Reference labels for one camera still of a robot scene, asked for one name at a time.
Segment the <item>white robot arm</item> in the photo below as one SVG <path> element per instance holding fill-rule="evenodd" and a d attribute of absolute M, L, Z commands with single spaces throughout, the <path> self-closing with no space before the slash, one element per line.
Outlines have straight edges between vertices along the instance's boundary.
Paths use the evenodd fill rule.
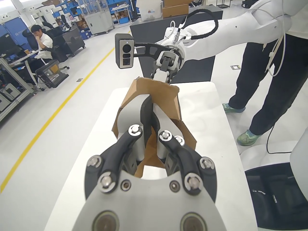
<path fill-rule="evenodd" d="M 255 42 L 270 43 L 291 27 L 291 16 L 297 14 L 308 0 L 259 0 L 249 11 L 231 18 L 218 20 L 217 31 L 207 38 L 198 35 L 209 33 L 214 21 L 205 21 L 181 29 L 167 28 L 165 39 L 157 44 L 179 49 L 182 68 L 185 61 L 201 60 L 219 54 L 233 45 Z"/>

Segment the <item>white tabletop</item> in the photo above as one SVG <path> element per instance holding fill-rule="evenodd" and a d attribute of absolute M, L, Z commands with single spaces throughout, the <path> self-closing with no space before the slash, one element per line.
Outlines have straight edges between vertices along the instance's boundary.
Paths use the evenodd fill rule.
<path fill-rule="evenodd" d="M 13 66 L 16 66 L 16 65 L 18 65 L 18 64 L 22 64 L 22 61 L 26 60 L 27 58 L 29 58 L 29 57 L 32 56 L 32 55 L 37 54 L 37 53 L 40 52 L 40 51 L 41 51 L 41 49 L 32 51 L 32 52 L 30 52 L 30 54 L 28 54 L 28 55 L 26 55 L 26 56 L 24 56 L 24 57 L 18 59 L 17 61 L 11 63 L 10 66 L 13 67 Z"/>
<path fill-rule="evenodd" d="M 177 86 L 180 88 L 182 119 L 197 140 L 196 151 L 215 163 L 218 180 L 216 206 L 227 230 L 256 231 L 245 173 L 215 85 L 201 82 Z M 127 91 L 128 88 L 119 88 L 111 94 L 65 182 L 45 231 L 69 231 L 73 228 L 85 203 L 85 165 L 91 156 L 101 154 L 116 142 L 111 128 Z M 153 169 L 149 167 L 143 174 L 155 172 Z M 153 178 L 155 176 L 161 177 L 163 173 L 153 175 Z"/>

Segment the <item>white floor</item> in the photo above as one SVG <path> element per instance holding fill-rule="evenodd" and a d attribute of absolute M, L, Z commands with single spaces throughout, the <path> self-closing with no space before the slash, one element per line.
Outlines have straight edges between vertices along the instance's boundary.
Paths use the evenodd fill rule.
<path fill-rule="evenodd" d="M 242 11 L 232 6 L 224 10 L 224 18 Z M 112 50 L 114 35 L 129 30 L 129 26 L 125 26 L 87 40 L 87 48 L 64 63 L 70 66 L 70 76 L 58 88 L 40 92 L 30 99 L 1 128 L 1 183 L 36 133 L 78 86 L 76 81 L 85 78 Z M 228 102 L 235 92 L 239 71 L 230 66 L 241 65 L 244 48 L 245 44 L 234 46 L 216 56 L 212 81 L 222 103 Z M 119 70 L 114 51 L 104 60 L 39 137 L 1 193 L 0 230 L 44 230 L 61 188 L 109 95 L 116 88 L 130 86 L 132 80 L 141 75 L 138 62 L 132 69 Z M 228 115 L 234 138 L 249 128 L 253 115 L 262 107 L 270 81 L 270 76 L 262 81 L 244 113 Z M 308 125 L 307 100 L 308 85 L 305 84 L 293 106 L 277 122 L 270 142 L 300 138 Z M 265 143 L 267 135 L 263 135 L 259 143 Z"/>

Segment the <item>open cardboard box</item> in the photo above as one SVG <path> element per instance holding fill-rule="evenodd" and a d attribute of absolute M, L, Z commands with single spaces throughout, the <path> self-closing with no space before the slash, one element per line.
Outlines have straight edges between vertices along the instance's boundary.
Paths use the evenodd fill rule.
<path fill-rule="evenodd" d="M 173 123 L 181 130 L 185 143 L 194 150 L 196 148 L 197 141 L 182 121 L 180 104 L 177 97 L 178 92 L 179 88 L 174 85 L 169 85 L 167 83 L 155 81 L 149 78 L 140 77 L 135 79 L 126 94 L 121 107 L 119 108 L 116 120 L 112 127 L 114 135 L 118 137 L 119 134 L 117 128 L 117 121 L 121 110 L 136 96 L 142 94 L 150 94 L 153 103 L 156 103 L 173 121 Z M 152 135 L 150 136 L 145 149 L 145 158 L 137 168 L 137 171 L 135 173 L 136 177 L 142 177 L 143 167 L 145 165 L 165 168 L 164 164 L 157 157 L 156 138 L 157 137 L 155 131 L 152 128 Z"/>

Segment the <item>sneaker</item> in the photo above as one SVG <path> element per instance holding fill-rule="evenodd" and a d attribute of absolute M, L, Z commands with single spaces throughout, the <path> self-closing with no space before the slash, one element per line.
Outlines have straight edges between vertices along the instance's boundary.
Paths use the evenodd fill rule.
<path fill-rule="evenodd" d="M 243 108 L 243 109 L 234 109 L 234 108 L 230 107 L 228 103 L 224 103 L 222 106 L 223 106 L 226 114 L 228 114 L 228 113 L 241 113 L 246 109 L 246 107 Z"/>
<path fill-rule="evenodd" d="M 236 142 L 241 146 L 250 146 L 253 145 L 260 136 L 261 135 L 255 135 L 250 130 L 247 130 L 237 138 Z"/>

